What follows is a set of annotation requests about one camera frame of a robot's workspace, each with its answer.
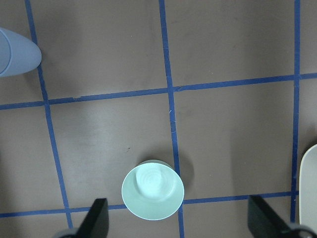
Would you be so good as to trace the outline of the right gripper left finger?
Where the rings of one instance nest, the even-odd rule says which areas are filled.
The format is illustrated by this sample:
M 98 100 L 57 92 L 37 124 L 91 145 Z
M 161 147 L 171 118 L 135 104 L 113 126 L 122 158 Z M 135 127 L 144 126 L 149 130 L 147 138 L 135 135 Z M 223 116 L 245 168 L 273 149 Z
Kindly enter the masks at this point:
M 78 228 L 71 228 L 55 234 L 56 238 L 106 238 L 109 232 L 108 202 L 106 198 L 94 201 Z

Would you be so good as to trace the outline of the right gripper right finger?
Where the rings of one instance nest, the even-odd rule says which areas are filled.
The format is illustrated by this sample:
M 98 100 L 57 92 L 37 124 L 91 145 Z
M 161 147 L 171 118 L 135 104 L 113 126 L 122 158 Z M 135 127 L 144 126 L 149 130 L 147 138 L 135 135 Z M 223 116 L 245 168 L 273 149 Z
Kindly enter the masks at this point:
M 286 223 L 259 195 L 248 198 L 248 229 L 255 238 L 315 238 L 309 227 Z

